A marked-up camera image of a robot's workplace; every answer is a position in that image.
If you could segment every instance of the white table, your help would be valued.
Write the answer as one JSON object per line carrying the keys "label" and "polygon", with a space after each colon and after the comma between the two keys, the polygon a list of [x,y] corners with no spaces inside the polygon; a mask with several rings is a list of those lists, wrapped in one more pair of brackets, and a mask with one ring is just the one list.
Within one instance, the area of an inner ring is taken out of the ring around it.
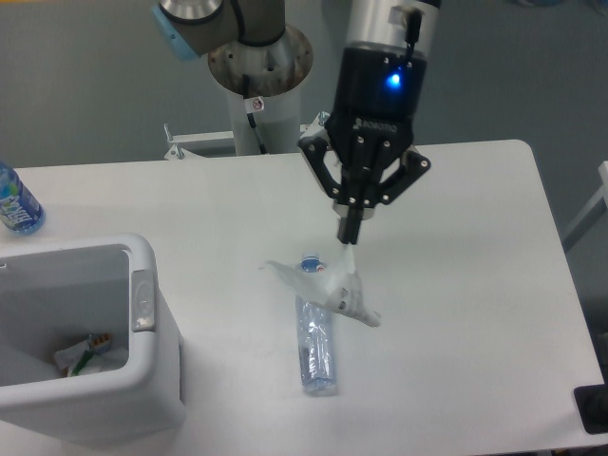
{"label": "white table", "polygon": [[294,297],[264,259],[336,258],[336,215],[297,155],[24,169],[33,237],[120,232],[156,251],[186,339],[179,429],[83,448],[0,424],[27,455],[472,455],[599,445],[572,390],[601,383],[527,145],[421,147],[431,171],[363,223],[378,329],[335,320],[340,393],[300,389]]}

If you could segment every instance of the metal bracket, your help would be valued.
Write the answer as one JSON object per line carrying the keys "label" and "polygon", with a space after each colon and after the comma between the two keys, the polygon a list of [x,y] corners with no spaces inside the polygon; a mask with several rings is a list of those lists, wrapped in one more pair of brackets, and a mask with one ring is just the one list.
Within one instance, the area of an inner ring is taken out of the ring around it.
{"label": "metal bracket", "polygon": [[[300,133],[304,133],[308,125],[300,126]],[[211,133],[197,133],[193,135],[175,135],[169,131],[169,125],[164,125],[169,150],[164,154],[166,160],[202,159],[216,156],[213,153],[205,153],[210,149],[221,149],[235,146],[235,136],[232,131],[214,131]],[[195,154],[190,150],[201,151]]]}
{"label": "metal bracket", "polygon": [[598,171],[602,179],[601,187],[582,206],[582,209],[564,230],[561,246],[565,253],[568,253],[580,241],[608,208],[608,161],[602,163]]}

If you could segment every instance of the gray floor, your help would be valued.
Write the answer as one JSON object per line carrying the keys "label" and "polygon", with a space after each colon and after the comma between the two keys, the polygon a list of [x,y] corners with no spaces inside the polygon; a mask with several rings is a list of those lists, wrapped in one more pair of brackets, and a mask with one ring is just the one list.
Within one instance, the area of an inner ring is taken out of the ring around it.
{"label": "gray floor", "polygon": [[[0,157],[15,166],[159,160],[175,134],[225,130],[203,60],[177,62],[153,0],[0,7]],[[303,119],[331,110],[347,0],[287,0],[315,65]],[[518,138],[534,149],[563,229],[608,159],[608,18],[585,0],[524,9],[445,0],[415,125],[418,143]],[[592,326],[608,330],[607,221],[569,256]]]}

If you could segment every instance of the trash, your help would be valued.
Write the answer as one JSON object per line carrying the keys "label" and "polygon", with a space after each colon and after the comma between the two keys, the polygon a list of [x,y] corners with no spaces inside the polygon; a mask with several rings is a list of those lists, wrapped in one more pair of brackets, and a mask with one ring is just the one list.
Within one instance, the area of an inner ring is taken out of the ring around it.
{"label": "trash", "polygon": [[276,261],[266,261],[264,267],[304,300],[368,326],[380,326],[380,313],[370,312],[363,303],[363,287],[352,245],[345,245],[342,257],[317,274],[308,274]]}
{"label": "trash", "polygon": [[126,364],[129,352],[124,348],[111,349],[110,334],[90,334],[86,340],[54,354],[57,368],[66,377],[114,371]]}

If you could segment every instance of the black object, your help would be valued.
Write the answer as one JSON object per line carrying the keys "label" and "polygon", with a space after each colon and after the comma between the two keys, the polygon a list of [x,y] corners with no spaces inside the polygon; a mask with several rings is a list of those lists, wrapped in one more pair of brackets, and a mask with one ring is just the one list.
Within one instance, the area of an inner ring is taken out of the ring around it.
{"label": "black object", "polygon": [[579,407],[582,425],[589,434],[608,432],[608,386],[578,387],[574,397]]}
{"label": "black object", "polygon": [[[417,40],[416,35],[409,38]],[[342,162],[339,183],[323,162],[329,147],[323,139],[298,143],[328,196],[348,207],[338,229],[344,244],[356,244],[366,209],[390,204],[430,168],[427,158],[410,149],[427,68],[425,60],[412,55],[413,43],[395,51],[345,48],[333,112],[325,125]],[[382,180],[395,161],[397,170]]]}

